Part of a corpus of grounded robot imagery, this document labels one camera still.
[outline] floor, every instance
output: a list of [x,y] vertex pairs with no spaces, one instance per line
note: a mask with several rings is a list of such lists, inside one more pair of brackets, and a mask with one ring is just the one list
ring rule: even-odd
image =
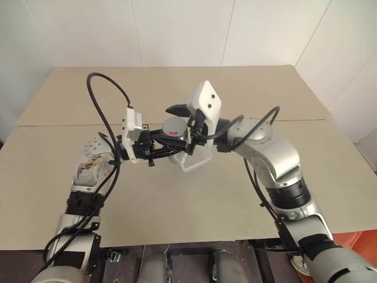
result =
[[[149,245],[144,260],[155,251],[165,250],[167,245]],[[182,249],[191,248],[201,255],[181,255]],[[254,250],[247,241],[178,243],[169,246],[173,262],[173,283],[208,283],[209,264],[205,252],[209,248],[225,249],[236,256],[243,265],[250,283],[262,283]],[[132,246],[120,262],[107,262],[103,283],[134,283],[141,262],[143,246]],[[299,283],[287,255],[268,252],[276,283]],[[0,282],[28,283],[42,265],[41,251],[0,251]]]

